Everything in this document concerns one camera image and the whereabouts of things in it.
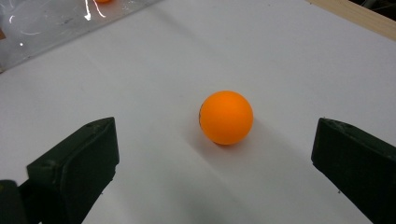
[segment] white surface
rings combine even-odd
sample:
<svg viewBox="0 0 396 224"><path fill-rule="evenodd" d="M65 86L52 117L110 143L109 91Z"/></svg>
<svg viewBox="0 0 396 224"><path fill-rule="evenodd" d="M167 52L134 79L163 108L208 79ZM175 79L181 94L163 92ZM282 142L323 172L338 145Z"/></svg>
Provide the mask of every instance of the white surface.
<svg viewBox="0 0 396 224"><path fill-rule="evenodd" d="M318 118L396 145L396 44L305 1L164 0L0 75L0 179L116 118L120 165L84 223L370 223L310 160ZM214 91L252 104L232 150Z"/></svg>

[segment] orange object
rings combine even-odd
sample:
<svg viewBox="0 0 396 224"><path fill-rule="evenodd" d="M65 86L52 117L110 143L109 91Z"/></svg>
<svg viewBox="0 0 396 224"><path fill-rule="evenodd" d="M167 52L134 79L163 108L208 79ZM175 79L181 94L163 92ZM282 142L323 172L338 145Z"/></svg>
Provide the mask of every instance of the orange object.
<svg viewBox="0 0 396 224"><path fill-rule="evenodd" d="M248 135L253 125L253 110L241 94L218 91L202 104L199 122L210 140L220 145L231 145Z"/></svg>
<svg viewBox="0 0 396 224"><path fill-rule="evenodd" d="M108 3L108 2L111 2L112 0L93 0L93 1L95 1L97 3Z"/></svg>

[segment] black plastic part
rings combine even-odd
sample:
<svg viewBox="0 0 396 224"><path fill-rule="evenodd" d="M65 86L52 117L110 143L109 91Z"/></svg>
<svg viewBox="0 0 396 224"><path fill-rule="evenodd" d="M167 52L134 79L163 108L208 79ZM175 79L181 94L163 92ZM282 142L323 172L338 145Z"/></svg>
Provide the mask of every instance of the black plastic part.
<svg viewBox="0 0 396 224"><path fill-rule="evenodd" d="M88 123L27 166L21 186L0 181L0 224L80 224L120 162L113 118Z"/></svg>
<svg viewBox="0 0 396 224"><path fill-rule="evenodd" d="M374 224L396 223L396 147L344 122L320 119L311 159Z"/></svg>
<svg viewBox="0 0 396 224"><path fill-rule="evenodd" d="M0 223L27 224L25 217L17 184L12 180L0 180Z"/></svg>
<svg viewBox="0 0 396 224"><path fill-rule="evenodd" d="M119 163L113 118L91 122L27 166L30 187L38 195L43 224L79 224Z"/></svg>

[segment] clear plastic container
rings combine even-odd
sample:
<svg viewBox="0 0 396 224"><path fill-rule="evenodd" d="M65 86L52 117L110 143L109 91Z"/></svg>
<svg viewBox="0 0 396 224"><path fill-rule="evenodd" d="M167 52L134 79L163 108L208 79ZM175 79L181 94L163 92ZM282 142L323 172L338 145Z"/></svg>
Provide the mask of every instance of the clear plastic container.
<svg viewBox="0 0 396 224"><path fill-rule="evenodd" d="M1 1L0 72L158 1Z"/></svg>

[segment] wooden edge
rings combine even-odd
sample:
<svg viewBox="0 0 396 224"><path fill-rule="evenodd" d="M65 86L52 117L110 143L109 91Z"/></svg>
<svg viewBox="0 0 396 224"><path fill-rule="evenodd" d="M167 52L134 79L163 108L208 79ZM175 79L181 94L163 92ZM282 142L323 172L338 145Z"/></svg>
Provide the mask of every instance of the wooden edge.
<svg viewBox="0 0 396 224"><path fill-rule="evenodd" d="M396 41L396 21L348 0L306 0L335 15Z"/></svg>

